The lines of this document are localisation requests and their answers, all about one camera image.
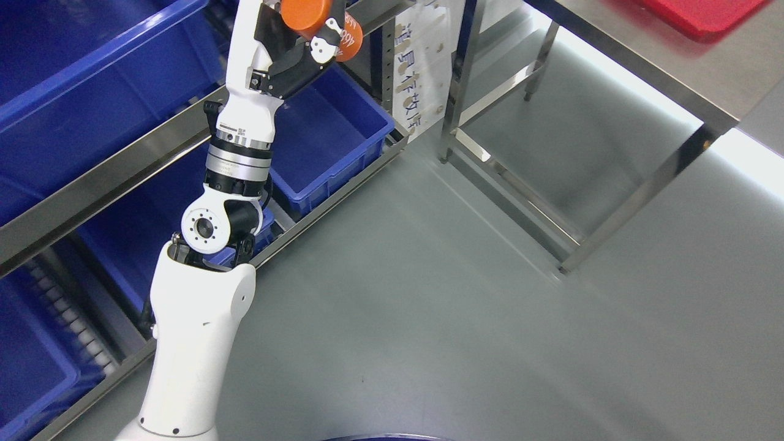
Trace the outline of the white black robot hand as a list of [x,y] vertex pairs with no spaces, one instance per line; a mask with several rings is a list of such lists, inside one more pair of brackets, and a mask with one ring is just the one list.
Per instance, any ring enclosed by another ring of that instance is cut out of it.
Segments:
[[225,76],[228,99],[211,126],[213,145],[268,148],[283,101],[336,61],[345,6],[309,41],[285,25],[281,2],[238,3]]

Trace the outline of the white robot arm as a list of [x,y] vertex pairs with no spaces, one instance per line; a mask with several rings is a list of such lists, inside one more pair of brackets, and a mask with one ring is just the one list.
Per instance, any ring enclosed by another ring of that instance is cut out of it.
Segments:
[[203,193],[160,249],[151,283],[153,368],[141,409],[118,440],[216,440],[219,394],[257,289],[249,262],[271,167],[269,143],[213,137]]

